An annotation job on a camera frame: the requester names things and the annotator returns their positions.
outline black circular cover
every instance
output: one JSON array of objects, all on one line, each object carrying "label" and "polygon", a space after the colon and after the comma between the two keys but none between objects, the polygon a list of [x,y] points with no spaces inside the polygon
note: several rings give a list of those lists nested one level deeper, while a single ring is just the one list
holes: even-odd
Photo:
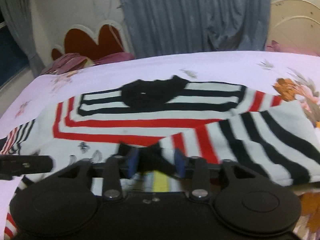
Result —
[{"label": "black circular cover", "polygon": [[53,178],[18,193],[10,211],[18,228],[37,236],[62,236],[76,231],[97,208],[94,194],[74,179]]},{"label": "black circular cover", "polygon": [[215,198],[213,207],[233,229],[255,235],[285,232],[298,221],[299,199],[264,179],[239,179]]}]

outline curtain fold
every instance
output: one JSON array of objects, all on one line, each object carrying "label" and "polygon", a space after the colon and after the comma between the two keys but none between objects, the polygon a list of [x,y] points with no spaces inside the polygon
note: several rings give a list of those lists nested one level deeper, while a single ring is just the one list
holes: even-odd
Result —
[{"label": "curtain fold", "polygon": [[264,50],[270,0],[121,0],[137,58]]},{"label": "curtain fold", "polygon": [[29,0],[0,0],[0,10],[6,25],[21,50],[27,55],[35,77],[44,69],[33,40]]}]

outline blue-gray curtain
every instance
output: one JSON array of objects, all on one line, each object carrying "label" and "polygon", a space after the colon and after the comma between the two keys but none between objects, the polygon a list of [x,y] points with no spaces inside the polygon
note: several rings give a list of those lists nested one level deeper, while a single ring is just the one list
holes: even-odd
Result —
[{"label": "blue-gray curtain", "polygon": [[137,58],[264,50],[270,0],[121,0]]},{"label": "blue-gray curtain", "polygon": [[37,77],[44,69],[44,64],[33,40],[29,0],[0,0],[0,10],[12,37],[28,57],[31,71]]}]

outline window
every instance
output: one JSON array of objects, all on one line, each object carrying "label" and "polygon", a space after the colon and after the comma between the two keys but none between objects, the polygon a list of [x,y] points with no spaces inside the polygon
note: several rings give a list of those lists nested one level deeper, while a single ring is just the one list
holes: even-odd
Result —
[{"label": "window", "polygon": [[11,36],[0,12],[0,87],[28,66],[28,58]]}]

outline yellow stripe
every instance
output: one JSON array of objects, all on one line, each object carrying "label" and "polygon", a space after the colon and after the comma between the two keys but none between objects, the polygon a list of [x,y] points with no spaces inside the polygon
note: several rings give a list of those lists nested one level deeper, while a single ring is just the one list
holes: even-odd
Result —
[{"label": "yellow stripe", "polygon": [[159,171],[153,172],[153,192],[169,192],[169,177]]}]

